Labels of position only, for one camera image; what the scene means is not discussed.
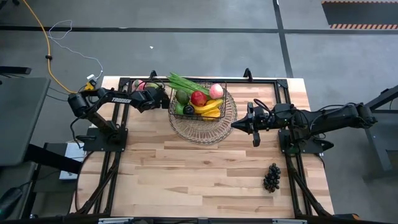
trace white cable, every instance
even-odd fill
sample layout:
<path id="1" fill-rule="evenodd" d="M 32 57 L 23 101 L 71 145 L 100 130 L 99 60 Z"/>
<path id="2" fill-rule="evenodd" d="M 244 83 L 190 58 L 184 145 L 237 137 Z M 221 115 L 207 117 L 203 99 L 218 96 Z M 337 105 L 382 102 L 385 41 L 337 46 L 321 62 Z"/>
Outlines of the white cable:
<path id="1" fill-rule="evenodd" d="M 60 24 L 60 23 L 63 23 L 63 22 L 70 22 L 70 28 L 69 28 L 69 30 L 68 30 L 68 31 L 63 35 L 63 37 L 61 37 L 61 38 L 55 38 L 55 37 L 53 37 L 52 34 L 51 34 L 51 30 L 52 30 L 56 25 L 58 25 L 58 24 Z M 54 41 L 58 46 L 60 46 L 60 47 L 63 48 L 63 49 L 68 49 L 70 52 L 75 53 L 75 54 L 78 54 L 78 55 L 82 56 L 83 58 L 96 60 L 96 61 L 98 62 L 98 64 L 101 66 L 101 71 L 100 71 L 99 75 L 98 75 L 97 77 L 95 77 L 96 79 L 99 79 L 99 78 L 102 76 L 103 72 L 104 72 L 104 71 L 103 71 L 104 68 L 102 67 L 101 62 L 100 62 L 97 58 L 84 56 L 83 54 L 81 54 L 81 53 L 79 53 L 79 52 L 76 52 L 76 51 L 74 51 L 74 50 L 71 50 L 69 47 L 62 46 L 60 43 L 58 43 L 58 42 L 56 41 L 56 40 L 62 40 L 62 39 L 64 39 L 64 38 L 68 35 L 68 33 L 72 30 L 72 24 L 73 24 L 73 21 L 72 21 L 72 20 L 65 20 L 65 21 L 57 22 L 57 23 L 54 24 L 54 26 L 52 26 L 51 29 L 49 30 L 49 36 L 48 36 L 48 37 L 49 37 L 49 39 L 51 39 L 52 41 Z"/>

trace green vegetable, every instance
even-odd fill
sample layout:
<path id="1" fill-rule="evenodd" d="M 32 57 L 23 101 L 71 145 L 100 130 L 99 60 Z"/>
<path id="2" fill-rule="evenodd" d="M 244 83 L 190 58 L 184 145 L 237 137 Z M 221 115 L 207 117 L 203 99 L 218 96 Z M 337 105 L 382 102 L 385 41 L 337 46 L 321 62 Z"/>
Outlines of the green vegetable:
<path id="1" fill-rule="evenodd" d="M 179 115 L 183 115 L 183 111 L 184 111 L 184 106 L 181 105 L 179 102 L 177 102 L 175 104 L 175 108 L 174 108 L 175 114 L 179 114 Z"/>
<path id="2" fill-rule="evenodd" d="M 176 73 L 170 72 L 170 74 L 171 74 L 171 76 L 167 77 L 170 80 L 170 82 L 179 84 L 180 86 L 189 88 L 194 91 L 201 91 L 207 96 L 209 95 L 209 89 L 207 89 L 197 83 L 194 83 L 193 81 L 187 80 L 186 78 L 182 78 L 182 77 L 178 76 Z"/>
<path id="3" fill-rule="evenodd" d="M 194 115 L 195 109 L 193 108 L 192 105 L 187 105 L 187 106 L 184 106 L 183 113 L 185 115 Z"/>
<path id="4" fill-rule="evenodd" d="M 177 90 L 175 98 L 181 105 L 187 105 L 189 102 L 189 95 L 183 90 Z"/>

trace mounting plate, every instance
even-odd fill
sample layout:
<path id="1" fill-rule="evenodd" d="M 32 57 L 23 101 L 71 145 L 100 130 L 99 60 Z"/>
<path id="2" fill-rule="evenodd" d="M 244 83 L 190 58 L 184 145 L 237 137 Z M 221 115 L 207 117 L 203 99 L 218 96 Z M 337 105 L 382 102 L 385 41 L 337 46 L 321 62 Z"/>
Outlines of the mounting plate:
<path id="1" fill-rule="evenodd" d="M 84 151 L 123 152 L 126 148 L 128 129 L 119 129 L 119 134 L 110 136 L 98 128 L 89 128 L 87 136 L 95 136 L 94 140 L 85 141 Z"/>
<path id="2" fill-rule="evenodd" d="M 278 131 L 279 145 L 282 153 L 303 153 L 303 154 L 314 154 L 323 153 L 322 145 L 314 141 L 314 137 L 311 137 L 307 143 L 304 142 L 298 146 L 290 145 L 290 131 L 288 129 L 280 129 Z"/>

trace warning stripe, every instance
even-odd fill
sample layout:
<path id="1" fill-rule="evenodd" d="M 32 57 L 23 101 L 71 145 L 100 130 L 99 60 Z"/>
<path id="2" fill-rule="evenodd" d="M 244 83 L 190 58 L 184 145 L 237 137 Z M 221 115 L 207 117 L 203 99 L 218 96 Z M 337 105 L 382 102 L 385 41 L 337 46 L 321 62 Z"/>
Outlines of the warning stripe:
<path id="1" fill-rule="evenodd" d="M 381 4 L 389 4 L 389 3 L 398 3 L 396 1 L 322 1 L 322 4 L 325 3 L 381 3 Z"/>
<path id="2" fill-rule="evenodd" d="M 332 24 L 331 29 L 398 29 L 398 24 Z"/>

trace wire basket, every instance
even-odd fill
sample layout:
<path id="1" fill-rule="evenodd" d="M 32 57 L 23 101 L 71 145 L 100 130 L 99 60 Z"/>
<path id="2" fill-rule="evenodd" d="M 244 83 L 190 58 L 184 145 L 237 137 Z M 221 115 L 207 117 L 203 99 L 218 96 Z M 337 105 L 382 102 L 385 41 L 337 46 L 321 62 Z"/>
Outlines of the wire basket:
<path id="1" fill-rule="evenodd" d="M 200 116 L 200 115 L 187 115 L 187 114 L 176 114 L 175 113 L 175 105 L 178 103 L 177 99 L 175 97 L 175 94 L 177 91 L 172 89 L 171 92 L 171 103 L 169 106 L 169 115 L 174 116 L 174 118 L 176 119 L 187 119 L 187 120 L 194 120 L 194 121 L 209 121 L 209 122 L 219 122 L 222 118 L 225 117 L 225 108 L 226 108 L 226 82 L 223 80 L 204 80 L 204 79 L 189 79 L 190 81 L 193 81 L 205 88 L 210 89 L 210 87 L 213 84 L 220 84 L 221 87 L 224 90 L 224 95 L 222 97 L 223 99 L 223 103 L 221 104 L 221 106 L 219 107 L 220 109 L 220 117 L 218 118 L 214 118 L 214 117 L 209 117 L 209 116 Z"/>

